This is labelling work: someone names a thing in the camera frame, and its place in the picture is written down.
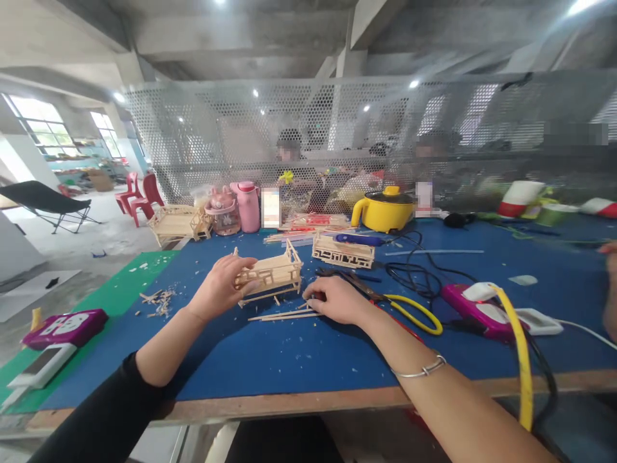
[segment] red white cup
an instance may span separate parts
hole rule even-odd
[[[617,219],[617,203],[609,199],[590,199],[580,207],[580,211],[591,215]]]
[[[512,182],[503,201],[510,204],[530,204],[544,188],[544,183],[528,180]]]
[[[527,209],[527,204],[512,204],[502,201],[499,205],[499,209],[497,209],[497,213],[501,217],[509,217],[514,219],[525,212],[525,209]]]

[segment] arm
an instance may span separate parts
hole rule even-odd
[[[316,291],[325,293],[326,302],[310,299],[309,305],[339,323],[360,327],[394,371],[415,374],[436,361],[431,349],[347,282],[338,277],[320,278],[303,296]],[[451,366],[430,376],[397,378],[454,463],[556,461],[512,416]]]
[[[609,273],[609,294],[604,309],[604,328],[613,341],[617,341],[617,241],[602,246],[599,252],[606,254],[606,270]]]
[[[236,289],[233,282],[242,268],[255,262],[231,255],[220,259],[191,302],[128,356],[45,441],[30,463],[125,462],[193,342],[210,320],[252,290],[248,285]]]

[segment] blue tabletop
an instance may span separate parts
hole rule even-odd
[[[479,280],[502,286],[516,308],[531,307],[540,312],[577,322],[599,333],[602,327],[608,279],[605,258],[595,250],[580,249],[560,240],[617,239],[613,223],[597,217],[576,217],[557,229],[561,237],[534,240],[514,239],[506,230],[483,222],[468,230],[452,230],[435,219],[420,220],[417,230],[429,250],[483,250],[482,254],[435,255],[439,266],[464,271]],[[158,289],[175,288],[172,312],[179,310],[195,293],[212,264],[238,246],[240,255],[264,259],[283,253],[280,244],[264,244],[262,233],[214,237],[191,242],[180,252],[159,278],[137,292],[151,294]],[[378,262],[403,262],[405,256],[386,253],[410,250],[412,244],[399,239],[403,248],[391,243],[376,250]],[[298,248],[304,266],[302,286],[315,279],[317,267],[328,267],[312,259],[311,246]],[[465,277],[443,274],[431,267],[425,255],[414,255],[411,262],[425,266],[444,284],[469,283]],[[408,296],[427,305],[416,293],[394,282],[383,268],[370,271],[382,279],[370,283],[374,290]],[[533,275],[538,283],[518,286],[509,281],[517,275]],[[287,293],[280,307],[272,298],[232,310],[210,323],[197,340],[170,388],[178,400],[236,397],[258,394],[298,394],[395,386],[396,378],[371,341],[357,328],[338,325],[324,317],[285,322],[248,322],[255,314],[294,310],[302,304],[296,293]],[[141,300],[127,311],[122,323],[101,340],[91,357],[58,387],[42,409],[78,405],[101,383],[122,359],[139,349],[165,323],[164,318],[136,317],[144,311]],[[433,305],[443,322],[458,318],[442,299]],[[401,322],[409,322],[389,309]],[[438,350],[448,362],[471,379],[515,377],[518,375],[515,352],[495,341],[446,331],[435,337],[417,331],[428,346]],[[573,372],[617,368],[615,351],[590,335],[566,327],[558,336],[538,338],[554,372]]]

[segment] red plastic chair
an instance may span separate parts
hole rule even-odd
[[[143,178],[143,192],[146,194],[145,198],[135,199],[130,204],[130,214],[133,216],[137,228],[139,228],[137,209],[141,208],[146,219],[150,220],[154,215],[152,204],[157,203],[161,207],[165,205],[159,194],[159,189],[156,186],[156,176],[154,174],[148,174]]]
[[[118,203],[118,206],[120,206],[122,213],[128,212],[130,214],[129,198],[143,198],[141,192],[139,191],[139,184],[137,183],[137,172],[131,172],[127,175],[127,187],[129,188],[129,191],[116,194],[116,202]]]

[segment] green container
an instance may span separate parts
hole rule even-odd
[[[566,206],[565,204],[545,204],[535,222],[538,225],[556,226],[562,224],[577,212],[578,208],[574,206]]]

